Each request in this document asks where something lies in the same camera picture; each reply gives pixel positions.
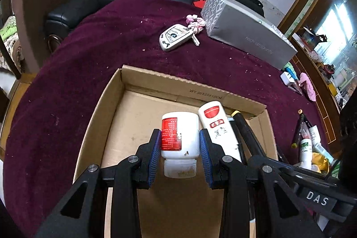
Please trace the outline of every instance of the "pink and white rope toy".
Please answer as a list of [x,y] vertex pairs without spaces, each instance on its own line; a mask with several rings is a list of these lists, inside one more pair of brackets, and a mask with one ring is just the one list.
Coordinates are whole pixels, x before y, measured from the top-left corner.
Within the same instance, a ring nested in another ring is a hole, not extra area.
[[186,23],[188,24],[187,27],[192,29],[194,34],[200,33],[206,26],[206,22],[203,18],[198,17],[196,14],[186,16]]

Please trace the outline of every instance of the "metal screw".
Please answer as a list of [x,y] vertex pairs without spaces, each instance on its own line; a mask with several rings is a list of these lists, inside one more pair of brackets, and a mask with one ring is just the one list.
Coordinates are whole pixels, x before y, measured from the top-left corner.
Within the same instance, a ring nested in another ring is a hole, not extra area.
[[95,172],[97,169],[98,169],[98,166],[96,164],[91,164],[88,167],[88,171],[91,172],[91,173]]
[[266,173],[271,173],[273,169],[269,165],[263,166],[263,171]]
[[139,158],[138,158],[136,155],[131,155],[131,156],[128,157],[128,161],[129,161],[130,163],[135,163],[135,162],[137,162],[138,160],[139,160]]
[[233,158],[230,157],[229,155],[225,155],[222,157],[222,160],[225,162],[225,163],[229,163],[229,162],[232,162],[233,161]]

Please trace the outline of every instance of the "yellow marker cap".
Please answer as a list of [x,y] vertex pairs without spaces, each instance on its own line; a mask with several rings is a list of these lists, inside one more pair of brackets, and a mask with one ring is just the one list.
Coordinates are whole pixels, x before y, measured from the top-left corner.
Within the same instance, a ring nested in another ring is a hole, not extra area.
[[234,111],[233,113],[232,113],[232,117],[234,116],[234,115],[236,115],[237,113],[240,113],[238,110],[236,110],[236,111]]

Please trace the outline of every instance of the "red label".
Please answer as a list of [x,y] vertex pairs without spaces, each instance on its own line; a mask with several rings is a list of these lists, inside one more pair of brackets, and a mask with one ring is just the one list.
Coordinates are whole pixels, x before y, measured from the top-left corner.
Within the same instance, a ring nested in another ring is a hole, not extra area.
[[218,125],[220,125],[220,124],[224,124],[223,119],[218,119],[217,121],[212,122],[212,123],[210,124],[210,128],[215,128],[216,126],[218,126]]
[[203,113],[205,114],[205,116],[207,118],[213,118],[213,117],[217,116],[219,111],[220,111],[219,106],[213,106],[209,109],[206,109]]
[[177,117],[162,120],[161,150],[181,150],[181,135],[177,136]]

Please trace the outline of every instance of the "blue object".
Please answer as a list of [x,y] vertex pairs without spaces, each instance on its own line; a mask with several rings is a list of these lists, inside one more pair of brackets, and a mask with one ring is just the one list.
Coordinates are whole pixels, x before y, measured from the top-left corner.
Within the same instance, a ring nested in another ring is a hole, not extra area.
[[297,76],[295,76],[295,74],[292,72],[292,70],[290,69],[290,68],[288,68],[288,67],[286,67],[285,68],[285,72],[288,72],[289,74],[290,74],[290,76],[292,76],[292,78],[294,79],[294,80],[299,80],[298,78],[297,78]]
[[212,188],[213,176],[212,176],[212,161],[210,154],[208,153],[206,139],[203,131],[199,131],[199,150],[201,151],[203,169],[205,171],[206,182],[209,187]]
[[158,162],[161,154],[161,130],[159,130],[159,133],[156,137],[155,145],[151,153],[151,158],[149,161],[149,166],[148,166],[148,183],[149,187],[151,187],[152,183],[155,180],[155,175],[156,172],[158,171]]

